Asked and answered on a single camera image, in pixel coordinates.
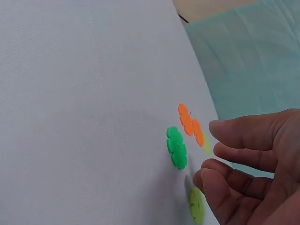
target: fingernail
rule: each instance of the fingernail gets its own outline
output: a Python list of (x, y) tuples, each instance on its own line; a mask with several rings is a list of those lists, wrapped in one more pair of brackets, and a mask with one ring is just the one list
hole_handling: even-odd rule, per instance
[(203, 180), (203, 174), (209, 171), (207, 168), (202, 168), (201, 179)]
[(221, 125), (224, 123), (225, 120), (212, 120), (210, 121), (210, 125)]

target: yellow flower-shaped piece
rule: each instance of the yellow flower-shaped piece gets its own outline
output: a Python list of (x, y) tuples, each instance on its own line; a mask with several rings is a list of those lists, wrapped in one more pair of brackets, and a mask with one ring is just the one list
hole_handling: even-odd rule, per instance
[(203, 139), (204, 139), (204, 151), (206, 154), (210, 155), (210, 140), (205, 132), (203, 132)]
[(189, 196), (191, 214), (196, 224), (202, 224), (205, 216), (205, 208), (198, 188), (194, 187)]

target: hand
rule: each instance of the hand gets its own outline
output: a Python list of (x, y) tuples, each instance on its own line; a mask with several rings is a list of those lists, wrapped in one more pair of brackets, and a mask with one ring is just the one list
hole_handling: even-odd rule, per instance
[(300, 110), (210, 123), (216, 156), (275, 173), (253, 177), (215, 159), (194, 175), (221, 225), (300, 224)]

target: green flower-shaped piece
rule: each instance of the green flower-shaped piece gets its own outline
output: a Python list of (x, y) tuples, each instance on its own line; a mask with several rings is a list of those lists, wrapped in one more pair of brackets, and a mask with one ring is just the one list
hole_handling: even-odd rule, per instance
[(191, 206), (191, 214), (194, 218), (195, 223), (202, 224), (205, 216), (205, 208), (203, 205), (201, 192), (198, 188), (194, 187), (191, 190), (191, 194), (189, 196), (189, 203)]
[(169, 127), (167, 137), (167, 147), (171, 154), (171, 160), (179, 170), (182, 170), (188, 163), (187, 148), (183, 143), (183, 137), (177, 127)]

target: orange flower-shaped piece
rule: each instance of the orange flower-shaped piece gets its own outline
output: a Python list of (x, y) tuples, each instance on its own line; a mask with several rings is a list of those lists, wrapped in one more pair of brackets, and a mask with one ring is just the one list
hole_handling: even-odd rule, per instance
[(201, 130), (201, 125), (198, 120), (193, 119), (192, 125), (194, 129), (194, 135), (196, 137), (196, 141), (200, 147), (203, 147), (204, 145), (204, 138), (203, 138), (203, 132)]
[(194, 128), (192, 125), (192, 118), (188, 113), (188, 108), (183, 103), (180, 103), (178, 106), (178, 112), (180, 115), (180, 122), (183, 125), (184, 131), (187, 135), (192, 136), (194, 133)]

